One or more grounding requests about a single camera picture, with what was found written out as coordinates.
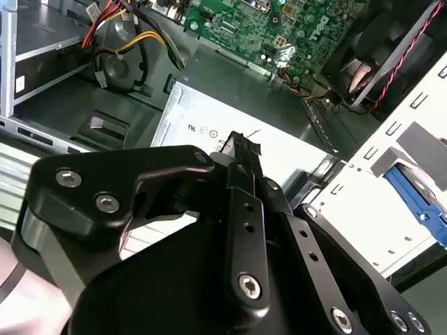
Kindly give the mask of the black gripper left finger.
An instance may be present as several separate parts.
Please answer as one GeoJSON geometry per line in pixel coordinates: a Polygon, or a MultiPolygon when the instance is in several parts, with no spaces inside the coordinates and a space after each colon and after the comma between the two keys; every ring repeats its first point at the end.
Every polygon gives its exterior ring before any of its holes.
{"type": "Polygon", "coordinates": [[[12,240],[24,265],[43,265],[69,302],[119,262],[122,235],[186,211],[217,229],[223,269],[211,295],[239,313],[270,304],[257,145],[233,132],[219,163],[192,145],[42,158],[31,167],[12,240]]]}

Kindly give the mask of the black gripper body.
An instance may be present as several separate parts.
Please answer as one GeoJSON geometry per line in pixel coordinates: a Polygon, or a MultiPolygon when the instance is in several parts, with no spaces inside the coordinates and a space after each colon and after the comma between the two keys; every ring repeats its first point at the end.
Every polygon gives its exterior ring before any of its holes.
{"type": "Polygon", "coordinates": [[[95,278],[70,334],[330,334],[259,228],[194,223],[95,278]]]}

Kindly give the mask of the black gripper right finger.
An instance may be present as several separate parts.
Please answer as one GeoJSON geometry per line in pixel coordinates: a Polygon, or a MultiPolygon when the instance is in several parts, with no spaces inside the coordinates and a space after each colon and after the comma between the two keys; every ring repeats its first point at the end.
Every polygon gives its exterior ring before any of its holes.
{"type": "Polygon", "coordinates": [[[275,334],[431,334],[422,315],[309,204],[291,209],[248,144],[265,206],[275,334]]]}

